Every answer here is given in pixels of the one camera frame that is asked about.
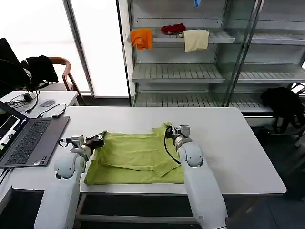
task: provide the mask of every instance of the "blue object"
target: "blue object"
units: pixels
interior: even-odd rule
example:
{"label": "blue object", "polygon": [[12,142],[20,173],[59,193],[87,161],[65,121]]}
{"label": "blue object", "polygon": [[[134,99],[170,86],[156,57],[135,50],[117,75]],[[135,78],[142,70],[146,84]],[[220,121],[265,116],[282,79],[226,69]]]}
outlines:
{"label": "blue object", "polygon": [[197,8],[201,3],[201,0],[195,0],[195,7]]}

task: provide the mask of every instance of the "desk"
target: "desk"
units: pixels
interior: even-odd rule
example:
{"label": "desk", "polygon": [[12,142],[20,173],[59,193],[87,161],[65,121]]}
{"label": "desk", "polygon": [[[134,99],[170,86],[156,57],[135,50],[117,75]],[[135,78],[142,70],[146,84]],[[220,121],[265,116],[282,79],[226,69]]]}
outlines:
{"label": "desk", "polygon": [[[24,91],[13,91],[6,96],[2,97],[0,100],[2,102],[10,101],[11,99],[15,98],[16,96],[20,95],[20,97],[16,99],[22,99],[22,94],[24,94]],[[31,93],[32,97],[36,97],[36,93]],[[23,108],[17,108],[16,110],[21,112],[23,115],[29,117],[29,118],[37,118],[37,116],[43,112],[51,108],[52,106],[55,106],[57,104],[66,104],[67,106],[78,106],[77,102],[77,92],[76,91],[40,91],[40,94],[38,96],[38,103],[37,106],[32,110],[31,113],[27,114],[25,111],[27,109],[30,109],[34,106],[36,102],[36,98],[33,99],[28,105],[26,105]],[[50,107],[39,107],[40,104],[47,100],[54,100],[55,104],[53,104]],[[58,111],[62,110],[64,108],[64,105],[60,105],[58,107],[55,107],[51,111],[47,112],[44,117],[52,117],[53,114],[57,113]]]}
{"label": "desk", "polygon": [[[286,188],[237,108],[191,107],[68,107],[70,116],[62,137],[95,135],[102,130],[122,133],[151,133],[163,122],[188,124],[190,137],[206,151],[205,158],[226,196],[266,197],[281,195]],[[46,167],[13,170],[0,187],[0,209],[11,189],[45,190],[54,179],[54,161],[68,148],[57,147]],[[81,177],[81,193],[119,193],[134,195],[185,195],[184,184],[124,184],[87,186]]]}

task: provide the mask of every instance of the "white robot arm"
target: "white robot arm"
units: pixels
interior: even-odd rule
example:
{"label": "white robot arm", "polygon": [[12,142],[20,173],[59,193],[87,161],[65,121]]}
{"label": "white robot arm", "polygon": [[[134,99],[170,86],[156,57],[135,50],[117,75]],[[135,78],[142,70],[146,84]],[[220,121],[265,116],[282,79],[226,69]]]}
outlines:
{"label": "white robot arm", "polygon": [[203,229],[224,229],[227,211],[223,196],[202,149],[192,142],[189,135],[190,127],[187,125],[169,126],[165,133],[173,140],[179,154],[193,216]]}
{"label": "white robot arm", "polygon": [[63,154],[54,164],[56,179],[50,182],[42,197],[34,229],[72,229],[80,195],[81,174],[95,148],[104,144],[104,134],[87,139],[83,136],[61,139],[66,146],[71,143],[70,153]]}

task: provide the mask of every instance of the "metal shelf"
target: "metal shelf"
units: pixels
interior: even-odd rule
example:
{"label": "metal shelf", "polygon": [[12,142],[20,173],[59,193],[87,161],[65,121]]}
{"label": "metal shelf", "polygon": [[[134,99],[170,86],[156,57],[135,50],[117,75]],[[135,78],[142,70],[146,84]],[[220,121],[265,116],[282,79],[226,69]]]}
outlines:
{"label": "metal shelf", "polygon": [[135,106],[216,107],[209,93],[138,93]]}
{"label": "metal shelf", "polygon": [[304,83],[305,70],[294,64],[245,64],[238,83]]}
{"label": "metal shelf", "polygon": [[[179,35],[164,35],[161,28],[151,28],[153,30],[154,43],[184,43],[184,38]],[[202,28],[189,28],[189,30],[196,30]],[[231,37],[227,32],[220,29],[209,29],[210,37],[209,43],[234,43],[235,38]]]}
{"label": "metal shelf", "polygon": [[[216,99],[224,97],[223,93],[214,93]],[[234,93],[229,107],[239,108],[241,112],[270,112],[269,107],[265,107],[261,100],[261,93]]]}
{"label": "metal shelf", "polygon": [[252,44],[288,44],[305,45],[305,35],[295,31],[256,31],[253,34]]}
{"label": "metal shelf", "polygon": [[135,83],[222,83],[224,78],[213,64],[137,64]]}

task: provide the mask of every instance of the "dark floor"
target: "dark floor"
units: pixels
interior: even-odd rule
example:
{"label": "dark floor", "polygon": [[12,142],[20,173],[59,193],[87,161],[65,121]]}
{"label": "dark floor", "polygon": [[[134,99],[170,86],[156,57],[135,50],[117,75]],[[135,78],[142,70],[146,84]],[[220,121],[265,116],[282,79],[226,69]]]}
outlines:
{"label": "dark floor", "polygon": [[[128,106],[128,99],[91,100],[94,106]],[[300,199],[305,193],[303,175],[305,167],[298,162],[304,159],[305,147],[294,147],[295,139],[287,136],[269,136],[254,130],[276,170],[288,187],[284,197],[269,198],[243,218],[235,229],[305,229],[305,202]],[[14,192],[12,199],[0,215],[0,229],[33,228],[42,193]],[[225,200],[228,213],[238,205],[237,200]],[[133,197],[90,196],[83,214],[139,215],[139,216],[191,216],[187,197]],[[82,223],[82,229],[199,229],[198,225],[159,225],[121,223]]]}
{"label": "dark floor", "polygon": [[129,99],[98,99],[90,96],[84,97],[86,106],[129,106]]}

